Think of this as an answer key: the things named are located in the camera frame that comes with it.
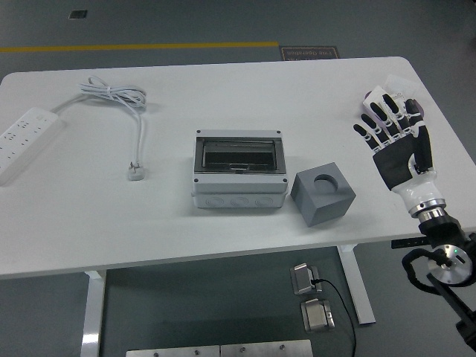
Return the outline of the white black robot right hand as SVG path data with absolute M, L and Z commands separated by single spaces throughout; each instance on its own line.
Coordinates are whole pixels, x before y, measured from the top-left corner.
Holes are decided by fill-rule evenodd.
M 388 93 L 369 102 L 372 116 L 354 124 L 373 152 L 373 162 L 388 190 L 399 195 L 413 218 L 443 216 L 446 201 L 436 187 L 428 128 L 418 103 L 396 102 Z

